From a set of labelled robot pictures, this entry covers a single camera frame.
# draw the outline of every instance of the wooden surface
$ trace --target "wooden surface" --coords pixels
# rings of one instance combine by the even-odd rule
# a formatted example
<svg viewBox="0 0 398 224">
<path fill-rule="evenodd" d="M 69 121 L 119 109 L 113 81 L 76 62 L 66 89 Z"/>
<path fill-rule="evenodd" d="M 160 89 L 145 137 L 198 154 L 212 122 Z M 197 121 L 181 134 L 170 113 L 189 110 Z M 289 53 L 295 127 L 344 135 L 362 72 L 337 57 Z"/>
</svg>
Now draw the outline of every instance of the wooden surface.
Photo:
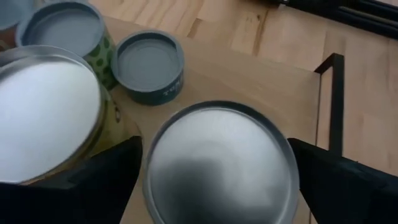
<svg viewBox="0 0 398 224">
<path fill-rule="evenodd" d="M 141 29 L 132 23 L 106 18 L 116 42 Z M 178 110 L 205 100 L 233 100 L 252 106 L 273 121 L 284 135 L 315 143 L 320 76 L 281 63 L 178 39 L 185 53 L 185 83 L 178 97 L 162 106 L 142 106 L 131 101 L 120 86 L 112 94 L 129 122 L 136 121 L 144 137 L 144 155 L 154 134 Z M 122 223 L 151 223 L 142 194 L 142 175 L 134 189 Z M 303 199 L 296 223 L 308 223 Z"/>
<path fill-rule="evenodd" d="M 398 0 L 383 1 L 398 5 Z M 343 154 L 398 175 L 396 40 L 255 0 L 90 2 L 106 16 L 243 52 L 259 61 L 273 60 L 314 70 L 333 52 L 345 55 Z M 320 125 L 327 124 L 323 119 L 328 115 L 322 113 L 320 117 Z"/>
</svg>

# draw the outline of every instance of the metal lid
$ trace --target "metal lid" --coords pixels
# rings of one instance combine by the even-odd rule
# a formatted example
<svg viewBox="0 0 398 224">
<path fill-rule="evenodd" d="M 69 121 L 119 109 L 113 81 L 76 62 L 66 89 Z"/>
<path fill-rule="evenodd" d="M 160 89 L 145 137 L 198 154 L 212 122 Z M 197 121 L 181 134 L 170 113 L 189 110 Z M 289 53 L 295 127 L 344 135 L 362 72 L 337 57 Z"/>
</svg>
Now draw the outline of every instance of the metal lid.
<svg viewBox="0 0 398 224">
<path fill-rule="evenodd" d="M 33 10 L 33 0 L 1 0 L 0 30 L 6 30 L 15 26 L 24 16 Z"/>
<path fill-rule="evenodd" d="M 100 115 L 101 93 L 71 52 L 28 46 L 0 55 L 0 181 L 30 180 L 66 161 Z"/>
<path fill-rule="evenodd" d="M 119 43 L 112 69 L 126 88 L 148 93 L 179 80 L 183 65 L 182 48 L 171 35 L 145 30 Z"/>
<path fill-rule="evenodd" d="M 288 142 L 267 118 L 211 101 L 166 122 L 144 184 L 155 223 L 291 223 L 299 175 Z"/>
<path fill-rule="evenodd" d="M 53 2 L 18 25 L 16 44 L 51 45 L 84 57 L 98 45 L 104 30 L 104 20 L 91 4 Z"/>
</svg>

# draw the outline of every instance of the green can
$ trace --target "green can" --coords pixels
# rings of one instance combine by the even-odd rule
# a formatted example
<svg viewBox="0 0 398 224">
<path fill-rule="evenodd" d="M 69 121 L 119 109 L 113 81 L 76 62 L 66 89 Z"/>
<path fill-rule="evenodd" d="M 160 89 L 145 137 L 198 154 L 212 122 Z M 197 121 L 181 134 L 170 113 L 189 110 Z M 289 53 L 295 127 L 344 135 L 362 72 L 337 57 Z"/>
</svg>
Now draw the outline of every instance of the green can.
<svg viewBox="0 0 398 224">
<path fill-rule="evenodd" d="M 107 90 L 117 81 L 111 70 L 115 44 L 100 12 L 86 2 L 50 2 L 17 27 L 16 44 L 51 45 L 69 50 L 94 70 Z"/>
</svg>

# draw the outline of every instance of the cylindrical container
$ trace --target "cylindrical container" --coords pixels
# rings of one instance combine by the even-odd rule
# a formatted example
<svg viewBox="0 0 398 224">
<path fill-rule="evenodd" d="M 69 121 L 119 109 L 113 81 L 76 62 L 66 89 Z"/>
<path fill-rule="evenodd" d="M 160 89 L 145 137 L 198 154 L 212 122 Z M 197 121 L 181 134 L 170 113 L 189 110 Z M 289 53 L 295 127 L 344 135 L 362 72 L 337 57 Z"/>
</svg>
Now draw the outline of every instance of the cylindrical container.
<svg viewBox="0 0 398 224">
<path fill-rule="evenodd" d="M 184 56 L 178 41 L 165 32 L 145 30 L 122 40 L 112 71 L 130 97 L 145 105 L 174 99 L 183 84 Z"/>
<path fill-rule="evenodd" d="M 239 103 L 208 101 L 161 127 L 143 191 L 156 224 L 292 223 L 299 172 L 266 117 Z"/>
<path fill-rule="evenodd" d="M 117 84 L 111 71 L 115 46 L 100 12 L 91 4 L 75 1 L 44 4 L 18 25 L 16 44 L 51 45 L 69 50 L 88 62 L 108 90 Z"/>
<path fill-rule="evenodd" d="M 29 184 L 128 138 L 90 66 L 57 47 L 0 54 L 0 108 L 0 182 Z"/>
<path fill-rule="evenodd" d="M 16 46 L 16 25 L 33 10 L 33 0 L 2 0 L 0 2 L 0 52 Z"/>
</svg>

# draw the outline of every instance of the wooden floor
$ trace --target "wooden floor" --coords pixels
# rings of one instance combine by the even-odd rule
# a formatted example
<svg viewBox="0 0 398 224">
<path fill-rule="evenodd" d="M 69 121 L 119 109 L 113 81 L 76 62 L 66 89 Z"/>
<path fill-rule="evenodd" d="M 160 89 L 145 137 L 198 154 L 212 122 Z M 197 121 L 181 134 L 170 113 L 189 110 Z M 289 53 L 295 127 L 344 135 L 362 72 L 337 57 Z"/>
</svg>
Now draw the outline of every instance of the wooden floor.
<svg viewBox="0 0 398 224">
<path fill-rule="evenodd" d="M 343 154 L 398 175 L 397 41 L 255 0 L 90 2 L 106 16 L 307 70 L 333 52 L 345 55 Z"/>
</svg>

